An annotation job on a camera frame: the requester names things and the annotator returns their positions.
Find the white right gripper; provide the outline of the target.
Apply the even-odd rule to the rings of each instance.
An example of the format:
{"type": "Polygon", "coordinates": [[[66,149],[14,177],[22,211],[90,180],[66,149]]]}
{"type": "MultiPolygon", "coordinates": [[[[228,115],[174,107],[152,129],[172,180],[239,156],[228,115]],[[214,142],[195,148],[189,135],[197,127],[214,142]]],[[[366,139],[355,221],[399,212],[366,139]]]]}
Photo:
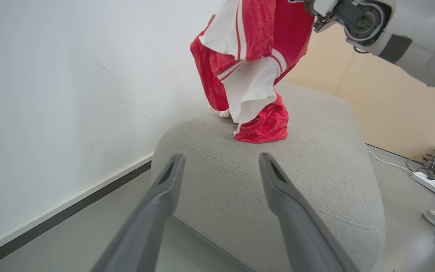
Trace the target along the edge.
{"type": "Polygon", "coordinates": [[[396,51],[396,36],[388,29],[396,0],[304,0],[315,17],[313,30],[340,25],[346,40],[361,51],[396,51]]]}

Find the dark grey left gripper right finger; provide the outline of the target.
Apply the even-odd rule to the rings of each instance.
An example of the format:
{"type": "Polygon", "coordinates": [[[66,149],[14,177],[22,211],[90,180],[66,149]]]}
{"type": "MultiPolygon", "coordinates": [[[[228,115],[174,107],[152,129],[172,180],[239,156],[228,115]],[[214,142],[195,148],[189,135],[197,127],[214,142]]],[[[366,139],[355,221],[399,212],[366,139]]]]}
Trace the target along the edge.
{"type": "Polygon", "coordinates": [[[268,206],[280,223],[292,272],[359,272],[271,154],[259,155],[259,171],[268,206]]]}

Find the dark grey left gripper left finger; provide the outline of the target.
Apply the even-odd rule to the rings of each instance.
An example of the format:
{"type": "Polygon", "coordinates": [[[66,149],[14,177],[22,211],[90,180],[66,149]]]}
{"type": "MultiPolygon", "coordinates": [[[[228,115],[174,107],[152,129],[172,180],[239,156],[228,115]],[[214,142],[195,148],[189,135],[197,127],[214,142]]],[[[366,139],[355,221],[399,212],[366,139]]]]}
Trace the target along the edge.
{"type": "Polygon", "coordinates": [[[155,272],[167,220],[175,212],[186,159],[173,155],[91,272],[155,272]]]}

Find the red and white jersey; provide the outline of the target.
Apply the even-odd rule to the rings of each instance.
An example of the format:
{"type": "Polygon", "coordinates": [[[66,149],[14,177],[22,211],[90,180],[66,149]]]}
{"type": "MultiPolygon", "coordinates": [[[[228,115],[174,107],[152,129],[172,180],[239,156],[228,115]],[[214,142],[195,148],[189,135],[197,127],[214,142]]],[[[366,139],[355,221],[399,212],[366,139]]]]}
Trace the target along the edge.
{"type": "Polygon", "coordinates": [[[222,0],[190,47],[211,107],[237,124],[255,119],[307,53],[314,21],[302,0],[222,0]]]}

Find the red mesh shorts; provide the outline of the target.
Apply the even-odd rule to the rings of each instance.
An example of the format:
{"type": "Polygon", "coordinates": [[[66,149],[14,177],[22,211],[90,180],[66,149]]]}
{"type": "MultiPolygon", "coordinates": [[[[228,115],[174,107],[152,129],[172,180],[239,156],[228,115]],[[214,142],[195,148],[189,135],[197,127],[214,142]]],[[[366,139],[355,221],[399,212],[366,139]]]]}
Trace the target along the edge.
{"type": "Polygon", "coordinates": [[[282,96],[276,92],[277,100],[265,106],[255,119],[238,125],[234,133],[237,141],[261,144],[281,141],[288,137],[288,110],[282,96]]]}

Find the grey fabric ottoman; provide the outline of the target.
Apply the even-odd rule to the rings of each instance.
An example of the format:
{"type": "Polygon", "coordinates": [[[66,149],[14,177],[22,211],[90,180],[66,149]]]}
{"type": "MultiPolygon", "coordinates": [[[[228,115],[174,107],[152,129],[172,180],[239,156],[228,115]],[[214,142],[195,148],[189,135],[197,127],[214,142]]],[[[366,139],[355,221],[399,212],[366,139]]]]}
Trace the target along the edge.
{"type": "Polygon", "coordinates": [[[172,155],[183,154],[177,221],[247,272],[291,272],[259,171],[259,155],[269,153],[360,272],[371,272],[384,250],[386,219],[352,108],[340,98],[286,82],[276,90],[289,113],[285,140],[237,141],[230,118],[202,111],[163,134],[151,162],[152,179],[172,155]]]}

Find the dark grey baseboard strip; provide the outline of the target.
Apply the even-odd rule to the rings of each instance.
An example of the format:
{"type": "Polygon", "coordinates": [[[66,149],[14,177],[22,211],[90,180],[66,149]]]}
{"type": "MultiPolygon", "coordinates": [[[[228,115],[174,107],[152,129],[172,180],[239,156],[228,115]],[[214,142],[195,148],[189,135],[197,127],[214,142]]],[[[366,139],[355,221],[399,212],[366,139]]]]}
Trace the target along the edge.
{"type": "Polygon", "coordinates": [[[0,260],[97,200],[146,172],[154,153],[90,185],[0,235],[0,260]]]}

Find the white power strip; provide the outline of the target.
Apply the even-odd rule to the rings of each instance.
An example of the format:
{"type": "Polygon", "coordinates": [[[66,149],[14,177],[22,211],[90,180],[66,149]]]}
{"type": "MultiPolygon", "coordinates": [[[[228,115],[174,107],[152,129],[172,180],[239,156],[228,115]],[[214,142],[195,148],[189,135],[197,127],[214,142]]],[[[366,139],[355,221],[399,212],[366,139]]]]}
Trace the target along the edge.
{"type": "Polygon", "coordinates": [[[412,173],[411,178],[435,193],[435,180],[428,179],[428,176],[426,174],[422,172],[414,172],[412,173]]]}

